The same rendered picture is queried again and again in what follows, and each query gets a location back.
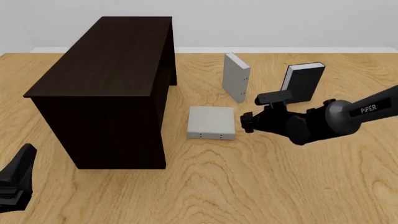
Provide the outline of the small dark plate on stalk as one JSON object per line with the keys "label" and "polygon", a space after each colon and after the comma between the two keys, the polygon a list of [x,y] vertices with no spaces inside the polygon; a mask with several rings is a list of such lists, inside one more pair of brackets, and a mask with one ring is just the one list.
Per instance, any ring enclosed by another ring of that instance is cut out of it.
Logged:
{"label": "small dark plate on stalk", "polygon": [[286,110],[286,101],[291,99],[292,93],[290,90],[273,91],[259,94],[254,103],[257,106],[264,106],[264,109]]}

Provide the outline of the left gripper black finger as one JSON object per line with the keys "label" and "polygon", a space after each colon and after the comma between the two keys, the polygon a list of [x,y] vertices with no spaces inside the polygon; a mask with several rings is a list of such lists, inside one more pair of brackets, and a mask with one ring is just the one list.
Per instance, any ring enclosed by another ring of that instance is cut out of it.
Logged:
{"label": "left gripper black finger", "polygon": [[0,188],[33,192],[32,171],[36,154],[37,150],[32,144],[24,144],[8,165],[0,171]]}

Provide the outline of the flat grey book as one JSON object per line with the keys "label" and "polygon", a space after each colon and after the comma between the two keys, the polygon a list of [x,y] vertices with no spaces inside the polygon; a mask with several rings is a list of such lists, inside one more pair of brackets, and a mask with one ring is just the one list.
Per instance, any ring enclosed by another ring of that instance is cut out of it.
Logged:
{"label": "flat grey book", "polygon": [[234,140],[234,109],[218,106],[191,106],[187,138]]}

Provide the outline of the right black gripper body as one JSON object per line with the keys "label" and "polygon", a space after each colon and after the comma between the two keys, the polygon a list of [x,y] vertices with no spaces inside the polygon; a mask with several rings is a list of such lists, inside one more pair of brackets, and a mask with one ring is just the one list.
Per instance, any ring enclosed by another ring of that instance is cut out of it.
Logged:
{"label": "right black gripper body", "polygon": [[240,116],[241,127],[245,130],[246,133],[253,133],[253,114],[252,112],[244,113]]}

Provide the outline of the dark brown wooden cabinet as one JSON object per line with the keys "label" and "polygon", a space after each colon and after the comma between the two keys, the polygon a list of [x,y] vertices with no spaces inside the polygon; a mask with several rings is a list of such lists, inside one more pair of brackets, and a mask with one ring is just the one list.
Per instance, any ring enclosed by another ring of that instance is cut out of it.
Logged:
{"label": "dark brown wooden cabinet", "polygon": [[103,16],[25,93],[79,169],[165,169],[170,16]]}

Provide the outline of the black book with white pages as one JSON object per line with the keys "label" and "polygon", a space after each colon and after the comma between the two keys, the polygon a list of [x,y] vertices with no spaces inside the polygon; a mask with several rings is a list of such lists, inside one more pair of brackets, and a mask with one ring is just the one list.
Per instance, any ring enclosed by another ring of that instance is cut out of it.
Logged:
{"label": "black book with white pages", "polygon": [[292,98],[287,100],[286,103],[310,101],[324,70],[325,65],[320,62],[289,65],[280,89],[281,91],[291,91]]}

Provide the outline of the grey book with white pages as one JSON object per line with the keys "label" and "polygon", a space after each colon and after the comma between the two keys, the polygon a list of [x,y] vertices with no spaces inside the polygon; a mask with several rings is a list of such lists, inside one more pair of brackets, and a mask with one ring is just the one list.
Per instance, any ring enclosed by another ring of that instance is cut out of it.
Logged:
{"label": "grey book with white pages", "polygon": [[251,67],[234,53],[224,55],[223,89],[238,104],[245,101]]}

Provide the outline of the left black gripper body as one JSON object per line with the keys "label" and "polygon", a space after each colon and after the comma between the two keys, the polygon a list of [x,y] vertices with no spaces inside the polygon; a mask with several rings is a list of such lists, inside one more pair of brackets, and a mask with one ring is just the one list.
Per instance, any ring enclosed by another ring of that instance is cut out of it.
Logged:
{"label": "left black gripper body", "polygon": [[0,213],[23,211],[32,198],[32,181],[6,182],[0,180]]}

